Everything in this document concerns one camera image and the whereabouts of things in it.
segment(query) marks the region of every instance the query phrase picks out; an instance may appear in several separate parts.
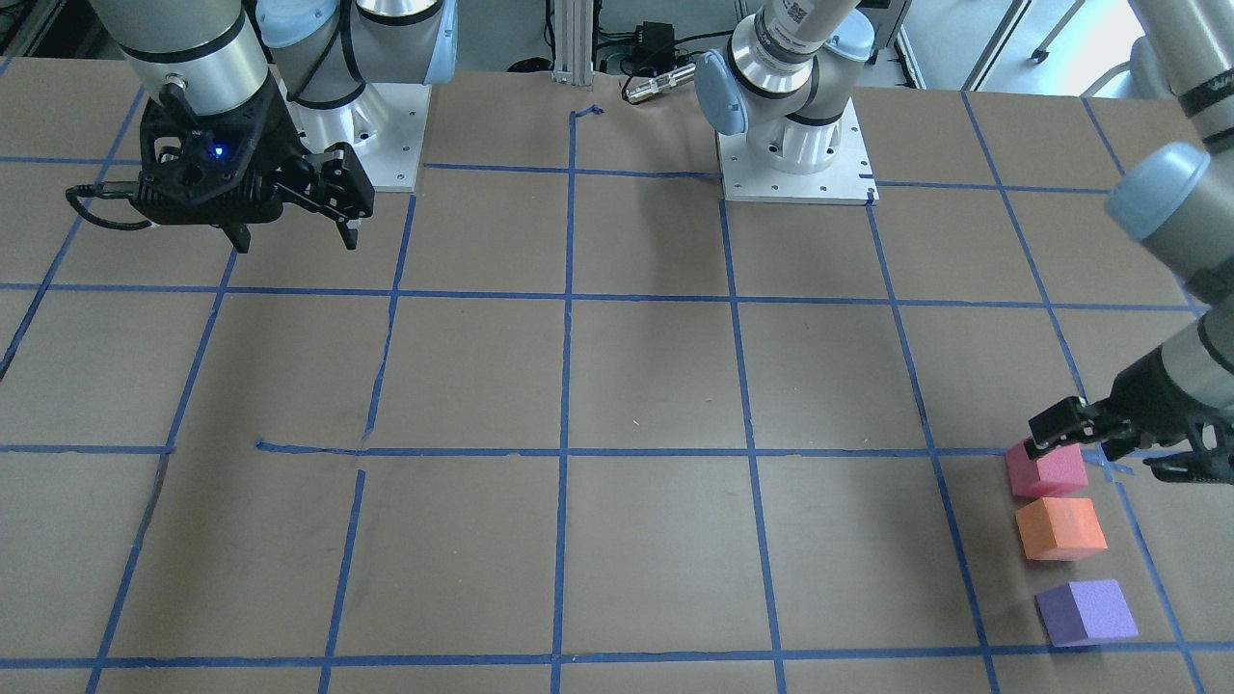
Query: red block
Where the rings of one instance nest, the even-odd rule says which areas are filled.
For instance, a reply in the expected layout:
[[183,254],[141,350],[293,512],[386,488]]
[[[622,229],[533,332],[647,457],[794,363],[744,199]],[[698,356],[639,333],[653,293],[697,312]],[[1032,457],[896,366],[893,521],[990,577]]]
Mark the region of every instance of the red block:
[[1088,487],[1088,470],[1079,446],[1055,448],[1038,459],[1028,457],[1022,441],[1007,451],[1007,477],[1016,496],[1066,496]]

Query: metal base plate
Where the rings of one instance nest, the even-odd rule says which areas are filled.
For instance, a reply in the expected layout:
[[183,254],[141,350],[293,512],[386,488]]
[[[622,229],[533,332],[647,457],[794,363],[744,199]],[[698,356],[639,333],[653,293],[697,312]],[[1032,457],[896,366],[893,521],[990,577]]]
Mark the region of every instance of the metal base plate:
[[840,116],[839,146],[830,165],[816,174],[790,174],[765,165],[742,135],[717,135],[719,168],[724,174],[724,199],[744,203],[803,203],[812,205],[865,205],[879,200],[865,138],[849,101]]
[[355,146],[373,188],[381,193],[415,193],[420,156],[428,126],[432,88],[424,84],[373,84],[394,111],[386,132]]

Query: cube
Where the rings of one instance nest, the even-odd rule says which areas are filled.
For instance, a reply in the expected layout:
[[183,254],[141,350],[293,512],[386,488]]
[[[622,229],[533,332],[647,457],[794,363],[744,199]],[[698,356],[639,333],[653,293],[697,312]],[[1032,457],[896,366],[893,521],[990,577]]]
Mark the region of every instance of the cube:
[[1092,499],[1038,499],[1016,511],[1029,559],[1075,562],[1107,548]]
[[1140,635],[1117,580],[1074,580],[1037,596],[1050,643],[1096,646]]
[[1007,477],[1016,496],[1066,496],[1088,487],[1088,470],[1079,446],[1055,448],[1038,459],[1028,457],[1028,440],[1007,451]]

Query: metal connector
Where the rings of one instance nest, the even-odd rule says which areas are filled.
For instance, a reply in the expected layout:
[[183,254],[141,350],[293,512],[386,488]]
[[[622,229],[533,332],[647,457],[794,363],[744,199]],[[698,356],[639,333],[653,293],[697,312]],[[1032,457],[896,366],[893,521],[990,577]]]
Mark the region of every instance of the metal connector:
[[694,82],[694,63],[681,65],[675,70],[669,70],[659,77],[654,77],[643,84],[632,85],[626,90],[626,99],[631,104],[642,104],[648,99],[671,91],[682,84],[690,84]]

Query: blue joint cap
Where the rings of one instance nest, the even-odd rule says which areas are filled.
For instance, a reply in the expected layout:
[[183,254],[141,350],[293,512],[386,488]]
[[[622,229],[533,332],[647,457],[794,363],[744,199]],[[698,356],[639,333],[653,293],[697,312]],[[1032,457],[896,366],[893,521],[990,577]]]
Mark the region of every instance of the blue joint cap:
[[823,47],[842,58],[864,63],[874,53],[874,25],[860,10],[853,10]]
[[428,61],[424,84],[445,84],[454,79],[454,67],[459,53],[459,6],[458,0],[444,0],[442,23],[437,28],[437,43],[433,57]]
[[750,121],[745,114],[742,88],[729,72],[724,57],[712,48],[700,56],[695,65],[695,94],[711,127],[721,135],[745,132]]
[[1106,212],[1140,243],[1178,211],[1212,161],[1191,144],[1171,142],[1114,186],[1106,199]]
[[338,11],[339,0],[260,0],[257,23],[262,43],[286,48],[308,38]]

